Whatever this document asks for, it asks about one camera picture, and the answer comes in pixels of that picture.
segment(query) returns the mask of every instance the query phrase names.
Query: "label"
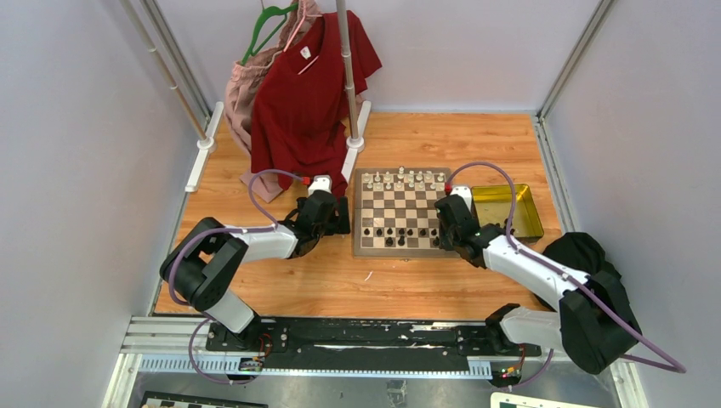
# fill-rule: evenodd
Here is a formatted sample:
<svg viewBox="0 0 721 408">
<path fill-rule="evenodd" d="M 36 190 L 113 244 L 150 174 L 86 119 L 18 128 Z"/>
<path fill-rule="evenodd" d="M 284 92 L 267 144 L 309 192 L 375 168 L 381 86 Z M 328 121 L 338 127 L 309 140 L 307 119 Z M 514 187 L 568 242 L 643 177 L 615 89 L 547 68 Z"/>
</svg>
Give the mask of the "label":
<svg viewBox="0 0 721 408">
<path fill-rule="evenodd" d="M 300 55 L 305 59 L 310 58 L 310 49 L 307 46 L 303 47 L 303 49 L 300 50 Z"/>
</svg>

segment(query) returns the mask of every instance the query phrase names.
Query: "chess board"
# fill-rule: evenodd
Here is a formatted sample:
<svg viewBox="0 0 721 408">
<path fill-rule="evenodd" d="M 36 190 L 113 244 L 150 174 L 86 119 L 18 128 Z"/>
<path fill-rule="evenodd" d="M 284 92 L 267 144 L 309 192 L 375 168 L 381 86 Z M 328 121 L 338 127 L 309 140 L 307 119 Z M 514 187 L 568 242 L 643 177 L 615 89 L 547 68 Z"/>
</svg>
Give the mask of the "chess board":
<svg viewBox="0 0 721 408">
<path fill-rule="evenodd" d="M 443 167 L 406 167 L 403 174 L 399 167 L 357 168 L 353 255 L 456 258 L 455 252 L 438 248 L 439 221 L 434 207 L 445 196 L 449 174 Z"/>
</svg>

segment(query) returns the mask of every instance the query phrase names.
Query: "shirt sleeve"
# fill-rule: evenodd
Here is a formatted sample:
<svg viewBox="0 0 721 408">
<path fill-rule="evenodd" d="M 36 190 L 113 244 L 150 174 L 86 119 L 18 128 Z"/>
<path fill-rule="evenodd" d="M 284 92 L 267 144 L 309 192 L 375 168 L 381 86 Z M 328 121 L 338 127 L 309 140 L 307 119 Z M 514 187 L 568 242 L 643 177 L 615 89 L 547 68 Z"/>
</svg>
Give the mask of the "shirt sleeve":
<svg viewBox="0 0 721 408">
<path fill-rule="evenodd" d="M 368 89 L 366 78 L 378 71 L 381 60 L 376 54 L 371 40 L 363 29 L 361 19 L 352 11 L 348 12 L 348 32 L 350 36 L 350 53 L 353 60 L 353 80 L 355 91 L 359 94 Z"/>
</svg>

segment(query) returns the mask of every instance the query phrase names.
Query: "clothes hanger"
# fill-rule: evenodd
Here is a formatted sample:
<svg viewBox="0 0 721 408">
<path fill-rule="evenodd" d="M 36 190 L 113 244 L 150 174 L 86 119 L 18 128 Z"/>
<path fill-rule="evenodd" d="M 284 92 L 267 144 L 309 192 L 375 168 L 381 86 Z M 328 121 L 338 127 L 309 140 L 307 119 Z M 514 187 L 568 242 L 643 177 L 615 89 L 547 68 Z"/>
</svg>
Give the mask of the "clothes hanger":
<svg viewBox="0 0 721 408">
<path fill-rule="evenodd" d="M 241 65 L 245 65 L 247 62 L 247 59 L 250 58 L 253 55 L 256 55 L 260 52 L 261 49 L 263 49 L 263 46 L 278 32 L 278 30 L 283 27 L 283 25 L 286 24 L 286 21 L 288 21 L 288 13 L 295 11 L 298 9 L 298 4 L 291 4 L 290 6 L 286 8 L 278 8 L 276 6 L 270 6 L 266 8 L 263 7 L 263 11 L 260 13 L 260 16 L 258 17 L 258 21 L 255 22 L 255 28 L 253 28 L 253 39 L 250 42 L 250 45 L 248 46 L 248 50 L 246 51 L 246 54 L 243 56 L 243 59 L 241 60 Z M 253 47 L 255 46 L 255 43 L 258 41 L 258 35 L 260 34 L 260 30 L 263 28 L 263 24 L 265 24 L 268 19 L 271 17 L 276 17 L 282 15 L 283 21 L 279 25 L 277 25 L 273 31 L 258 45 L 255 49 Z"/>
<path fill-rule="evenodd" d="M 323 14 L 307 14 L 308 13 L 308 4 L 304 0 L 300 0 L 303 2 L 303 17 L 298 22 L 298 26 L 295 27 L 295 30 L 293 30 L 293 33 L 291 34 L 290 38 L 288 38 L 288 42 L 286 43 L 286 47 L 284 47 L 283 52 L 285 53 L 291 46 L 293 38 L 295 38 L 296 34 L 298 34 L 298 31 L 300 30 L 300 26 L 303 25 L 305 22 L 305 19 L 308 17 L 322 17 Z M 319 55 L 316 55 L 315 58 L 313 58 L 300 72 L 298 75 L 306 72 L 310 68 L 311 65 L 313 65 L 318 60 Z"/>
</svg>

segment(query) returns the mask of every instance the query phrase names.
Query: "white wall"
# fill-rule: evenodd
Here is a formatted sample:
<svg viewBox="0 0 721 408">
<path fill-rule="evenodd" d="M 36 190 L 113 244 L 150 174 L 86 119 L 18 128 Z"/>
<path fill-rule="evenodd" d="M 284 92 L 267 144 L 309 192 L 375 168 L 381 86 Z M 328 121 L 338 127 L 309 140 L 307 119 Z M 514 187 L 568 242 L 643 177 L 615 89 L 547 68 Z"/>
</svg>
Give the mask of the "white wall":
<svg viewBox="0 0 721 408">
<path fill-rule="evenodd" d="M 233 62 L 250 43 L 260 0 L 158 1 L 204 94 L 222 100 Z M 264 1 L 266 7 L 290 3 Z M 317 2 L 324 12 L 336 10 L 334 0 Z M 374 109 L 495 111 L 541 107 L 597 2 L 346 4 L 360 16 L 383 62 L 366 93 Z"/>
<path fill-rule="evenodd" d="M 549 119 L 581 229 L 688 366 L 642 369 L 652 407 L 718 406 L 720 38 L 719 3 L 618 1 Z"/>
<path fill-rule="evenodd" d="M 117 0 L 0 8 L 0 395 L 99 406 L 194 153 Z"/>
</svg>

